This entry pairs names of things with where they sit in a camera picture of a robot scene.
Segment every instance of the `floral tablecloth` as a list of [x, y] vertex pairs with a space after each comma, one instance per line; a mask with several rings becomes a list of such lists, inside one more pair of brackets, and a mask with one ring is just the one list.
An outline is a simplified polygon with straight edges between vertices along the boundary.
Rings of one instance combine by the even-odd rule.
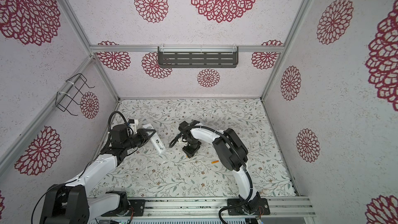
[[[229, 197], [238, 194], [231, 171], [218, 160], [212, 145], [202, 142], [189, 159], [182, 144], [168, 148], [182, 121], [201, 121], [216, 130], [232, 128], [246, 145], [249, 172], [262, 196], [295, 195], [259, 99], [124, 100], [119, 111], [126, 119], [151, 123], [165, 144], [158, 155], [151, 142], [126, 157], [104, 177], [89, 197], [122, 190], [128, 197]], [[116, 115], [113, 125], [122, 123]]]

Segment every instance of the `label on white object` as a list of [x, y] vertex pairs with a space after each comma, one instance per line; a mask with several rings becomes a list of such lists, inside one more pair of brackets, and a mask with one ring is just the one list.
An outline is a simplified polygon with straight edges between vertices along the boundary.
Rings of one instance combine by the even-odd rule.
[[[153, 128], [152, 124], [145, 124], [142, 126], [142, 128], [155, 129], [155, 128]], [[166, 149], [164, 147], [162, 140], [160, 139], [159, 135], [157, 134], [157, 132], [155, 132], [155, 134], [153, 134], [153, 136], [150, 138], [150, 141], [152, 142], [155, 149], [158, 151], [159, 155], [162, 154], [164, 152], [164, 150]]]

